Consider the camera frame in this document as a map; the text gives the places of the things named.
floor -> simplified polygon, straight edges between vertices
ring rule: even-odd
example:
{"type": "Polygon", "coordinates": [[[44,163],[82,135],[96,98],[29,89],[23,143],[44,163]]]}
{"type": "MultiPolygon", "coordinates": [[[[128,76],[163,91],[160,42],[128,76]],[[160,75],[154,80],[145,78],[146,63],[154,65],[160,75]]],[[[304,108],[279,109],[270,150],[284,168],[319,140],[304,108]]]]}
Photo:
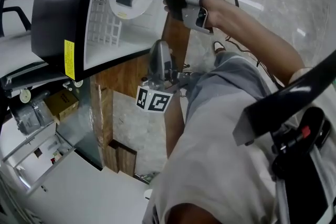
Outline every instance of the floor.
{"type": "MultiPolygon", "coordinates": [[[[334,50],[336,0],[239,2],[247,13],[292,44],[306,66],[316,65],[334,50]]],[[[225,36],[220,31],[215,31],[214,36],[192,31],[185,62],[191,65],[193,71],[211,70],[214,62],[211,44],[214,40],[224,42],[225,36]]],[[[230,44],[227,49],[240,53],[230,44]]],[[[185,98],[182,101],[183,107],[186,107],[185,98]]],[[[134,106],[134,99],[117,92],[114,93],[113,106],[114,137],[138,152],[136,173],[161,171],[166,162],[163,116],[139,111],[134,106]]]]}

